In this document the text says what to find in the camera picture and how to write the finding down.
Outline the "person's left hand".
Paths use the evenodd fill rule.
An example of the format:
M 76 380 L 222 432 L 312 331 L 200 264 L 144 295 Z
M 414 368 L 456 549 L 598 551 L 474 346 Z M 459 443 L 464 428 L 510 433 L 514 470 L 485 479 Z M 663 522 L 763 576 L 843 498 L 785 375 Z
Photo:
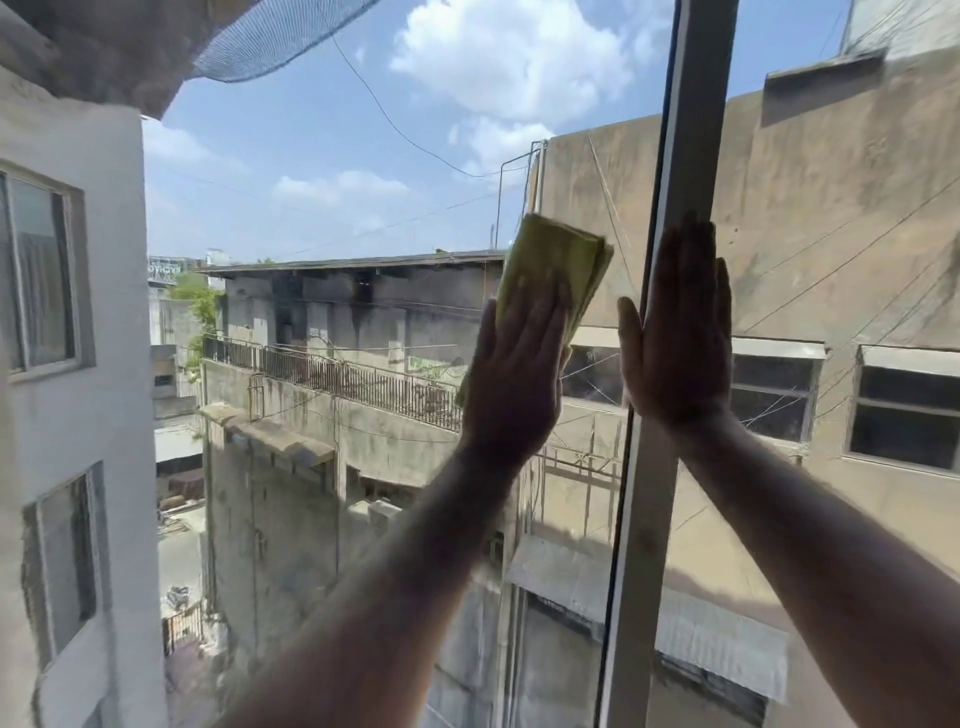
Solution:
M 466 378 L 461 449 L 517 471 L 546 443 L 561 410 L 561 360 L 477 360 Z

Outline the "person's right hand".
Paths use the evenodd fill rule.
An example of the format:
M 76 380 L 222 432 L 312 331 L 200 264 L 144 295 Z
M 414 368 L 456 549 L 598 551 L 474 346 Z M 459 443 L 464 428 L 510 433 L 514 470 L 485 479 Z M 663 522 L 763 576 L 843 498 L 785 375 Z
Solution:
M 733 348 L 714 318 L 717 258 L 714 223 L 685 214 L 660 238 L 646 312 L 638 311 L 643 404 L 631 407 L 669 432 L 730 410 Z

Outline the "yellow-green cleaning cloth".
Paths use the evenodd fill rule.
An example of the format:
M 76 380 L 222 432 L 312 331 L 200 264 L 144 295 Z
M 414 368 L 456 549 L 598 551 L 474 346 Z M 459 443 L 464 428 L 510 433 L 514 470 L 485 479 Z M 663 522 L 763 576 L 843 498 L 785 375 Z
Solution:
M 510 246 L 493 300 L 500 319 L 520 280 L 529 285 L 551 277 L 563 279 L 571 311 L 562 339 L 560 363 L 570 360 L 572 341 L 614 257 L 603 235 L 590 233 L 539 213 L 527 213 Z

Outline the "person's right forearm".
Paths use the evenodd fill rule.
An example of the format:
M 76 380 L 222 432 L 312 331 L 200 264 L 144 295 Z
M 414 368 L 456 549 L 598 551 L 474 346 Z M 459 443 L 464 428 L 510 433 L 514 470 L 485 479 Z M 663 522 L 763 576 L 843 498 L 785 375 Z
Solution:
M 858 728 L 960 728 L 960 581 L 733 415 L 662 426 Z

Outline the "person's left forearm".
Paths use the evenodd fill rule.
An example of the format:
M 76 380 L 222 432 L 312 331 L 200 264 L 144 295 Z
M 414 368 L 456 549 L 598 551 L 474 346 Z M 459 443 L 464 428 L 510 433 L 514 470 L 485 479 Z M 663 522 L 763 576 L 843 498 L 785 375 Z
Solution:
M 212 728 L 412 728 L 529 454 L 462 441 Z

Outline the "bent metal rooftop pole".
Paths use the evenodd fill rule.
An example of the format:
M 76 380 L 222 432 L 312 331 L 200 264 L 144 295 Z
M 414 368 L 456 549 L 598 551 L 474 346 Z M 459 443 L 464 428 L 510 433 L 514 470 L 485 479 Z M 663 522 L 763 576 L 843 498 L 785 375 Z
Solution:
M 490 249 L 493 251 L 500 248 L 500 231 L 503 223 L 505 208 L 505 192 L 511 186 L 509 179 L 522 173 L 522 196 L 517 212 L 514 232 L 520 231 L 523 217 L 536 207 L 537 182 L 535 177 L 540 171 L 542 157 L 547 147 L 546 139 L 539 139 L 530 142 L 528 151 L 512 156 L 504 160 L 499 167 L 496 175 L 496 209 L 494 222 L 490 229 Z

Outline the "tan concrete building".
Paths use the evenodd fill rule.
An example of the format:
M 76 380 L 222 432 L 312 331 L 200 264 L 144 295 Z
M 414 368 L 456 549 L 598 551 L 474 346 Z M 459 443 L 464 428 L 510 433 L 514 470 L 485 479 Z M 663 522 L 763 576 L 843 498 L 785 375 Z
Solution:
M 711 218 L 733 335 L 826 346 L 809 439 L 752 432 L 960 581 L 960 476 L 846 453 L 861 346 L 960 351 L 960 0 L 844 0 L 831 55 L 726 101 Z M 534 209 L 616 246 L 582 326 L 639 293 L 662 118 L 548 141 Z M 594 728 L 605 626 L 508 581 L 525 535 L 611 560 L 629 414 L 564 397 L 517 485 L 496 725 Z M 853 728 L 772 588 L 678 465 L 663 588 L 784 632 L 782 704 L 654 648 L 649 728 Z

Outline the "dark metal balcony railing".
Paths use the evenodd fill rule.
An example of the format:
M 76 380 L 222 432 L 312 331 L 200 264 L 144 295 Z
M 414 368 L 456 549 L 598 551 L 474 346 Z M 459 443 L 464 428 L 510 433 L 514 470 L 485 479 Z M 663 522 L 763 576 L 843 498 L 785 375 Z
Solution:
M 204 357 L 218 363 L 442 430 L 461 428 L 462 408 L 450 383 L 213 334 L 201 341 Z

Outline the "square dark window with ledge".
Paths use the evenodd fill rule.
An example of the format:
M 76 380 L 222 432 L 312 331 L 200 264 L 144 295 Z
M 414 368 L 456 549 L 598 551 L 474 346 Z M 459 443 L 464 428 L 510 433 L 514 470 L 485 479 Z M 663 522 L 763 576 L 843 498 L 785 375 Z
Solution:
M 960 350 L 860 346 L 846 454 L 960 477 Z

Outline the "grey corrugated awning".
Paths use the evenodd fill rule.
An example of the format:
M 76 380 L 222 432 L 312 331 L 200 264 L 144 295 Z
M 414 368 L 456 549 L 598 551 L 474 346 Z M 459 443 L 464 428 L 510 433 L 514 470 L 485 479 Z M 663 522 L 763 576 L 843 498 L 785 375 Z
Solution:
M 588 625 L 606 625 L 611 564 L 535 535 L 521 537 L 507 579 Z M 785 705 L 786 633 L 686 593 L 663 588 L 654 647 Z

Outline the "green tree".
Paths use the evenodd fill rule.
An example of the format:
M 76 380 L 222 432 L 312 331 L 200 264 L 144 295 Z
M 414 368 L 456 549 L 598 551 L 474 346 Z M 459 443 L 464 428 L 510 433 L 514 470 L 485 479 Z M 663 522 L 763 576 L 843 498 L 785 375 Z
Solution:
M 207 338 L 215 337 L 218 333 L 217 315 L 221 309 L 222 296 L 221 291 L 210 287 L 204 274 L 193 271 L 180 273 L 171 289 L 171 298 L 189 302 L 190 311 L 198 322 L 198 333 L 189 341 L 183 366 L 189 383 L 198 383 L 201 379 L 205 342 Z

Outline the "distant rooftop billboard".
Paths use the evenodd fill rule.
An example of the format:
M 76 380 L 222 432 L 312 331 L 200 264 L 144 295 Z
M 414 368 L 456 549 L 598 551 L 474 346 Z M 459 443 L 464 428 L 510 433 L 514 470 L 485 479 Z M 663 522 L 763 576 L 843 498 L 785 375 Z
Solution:
M 200 270 L 205 265 L 201 258 L 153 256 L 147 258 L 147 280 L 152 287 L 176 286 L 179 278 Z

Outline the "white plastered building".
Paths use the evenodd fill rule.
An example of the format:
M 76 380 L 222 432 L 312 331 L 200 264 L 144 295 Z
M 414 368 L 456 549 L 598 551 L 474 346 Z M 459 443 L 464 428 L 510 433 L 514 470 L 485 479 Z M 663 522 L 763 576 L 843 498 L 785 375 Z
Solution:
M 14 381 L 0 336 L 0 728 L 166 728 L 140 113 L 0 67 L 0 164 L 83 191 L 96 354 Z M 22 509 L 98 461 L 110 607 L 41 674 Z

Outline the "grey framed building window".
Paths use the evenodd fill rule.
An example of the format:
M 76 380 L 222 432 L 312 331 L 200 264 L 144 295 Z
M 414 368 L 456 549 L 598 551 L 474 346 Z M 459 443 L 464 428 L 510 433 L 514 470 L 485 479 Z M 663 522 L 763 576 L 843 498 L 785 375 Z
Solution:
M 0 163 L 0 336 L 15 382 L 96 363 L 83 190 Z

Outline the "white window frame bar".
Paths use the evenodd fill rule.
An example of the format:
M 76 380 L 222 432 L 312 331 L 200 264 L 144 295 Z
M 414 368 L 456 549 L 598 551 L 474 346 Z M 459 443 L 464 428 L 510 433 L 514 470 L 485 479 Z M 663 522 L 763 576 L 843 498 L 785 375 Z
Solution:
M 641 288 L 647 313 L 665 230 L 709 219 L 740 0 L 676 0 Z M 645 728 L 678 458 L 666 431 L 629 410 L 594 728 Z

